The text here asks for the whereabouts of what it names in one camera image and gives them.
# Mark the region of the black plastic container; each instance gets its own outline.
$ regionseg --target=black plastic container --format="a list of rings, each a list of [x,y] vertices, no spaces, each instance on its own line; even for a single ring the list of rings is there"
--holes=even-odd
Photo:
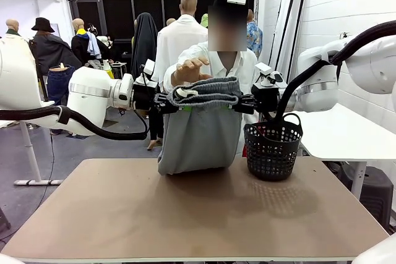
[[[298,125],[285,121],[298,119]],[[303,136],[296,114],[286,114],[281,121],[246,124],[244,136],[249,171],[263,181],[282,181],[293,171],[298,146]]]

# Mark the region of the gray fabric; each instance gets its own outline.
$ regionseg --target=gray fabric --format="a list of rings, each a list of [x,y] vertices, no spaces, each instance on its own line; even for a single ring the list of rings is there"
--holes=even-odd
[[[181,99],[175,89],[170,93],[174,105],[191,110],[165,115],[158,172],[164,175],[229,167],[241,132],[242,114],[228,108],[241,94],[238,79],[210,79],[183,88],[199,94]]]

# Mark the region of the hand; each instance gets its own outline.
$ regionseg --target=hand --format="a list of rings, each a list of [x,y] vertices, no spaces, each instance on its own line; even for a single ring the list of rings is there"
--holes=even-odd
[[[203,65],[209,65],[208,59],[204,57],[185,60],[182,65],[178,64],[176,66],[176,71],[171,77],[172,85],[182,85],[184,82],[195,83],[199,80],[212,78],[209,74],[200,73],[200,68]]]

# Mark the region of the floor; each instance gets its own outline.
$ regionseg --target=floor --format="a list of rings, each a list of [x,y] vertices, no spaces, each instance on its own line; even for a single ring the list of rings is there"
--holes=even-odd
[[[121,116],[117,109],[109,108],[106,119],[117,122],[106,128],[113,132],[139,132],[144,129],[140,120],[133,113]],[[53,160],[50,131],[39,127],[30,130],[29,134],[41,176],[43,179],[47,179],[51,173]],[[120,142],[96,135],[86,139],[74,139],[67,136],[67,133],[53,136],[55,158],[52,179],[65,179],[85,159],[156,158],[160,152],[160,147],[154,148],[153,151],[146,150],[149,139]],[[0,229],[1,239],[15,232],[36,210],[43,198],[45,187],[16,187],[13,185],[16,179],[32,178],[19,125],[0,129],[0,156],[0,206],[12,225],[11,230]],[[55,189],[56,186],[49,186],[43,201]],[[0,242],[0,251],[3,246],[4,244]]]

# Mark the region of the black cap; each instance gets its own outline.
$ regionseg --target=black cap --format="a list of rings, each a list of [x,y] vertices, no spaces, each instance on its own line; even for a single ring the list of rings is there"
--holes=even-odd
[[[249,0],[246,0],[245,4],[230,3],[228,0],[215,0],[212,9],[224,21],[246,23]]]
[[[55,32],[52,28],[51,28],[51,24],[49,22],[49,20],[47,20],[46,18],[36,18],[36,24],[32,27],[32,30],[34,31],[47,31],[47,32]]]

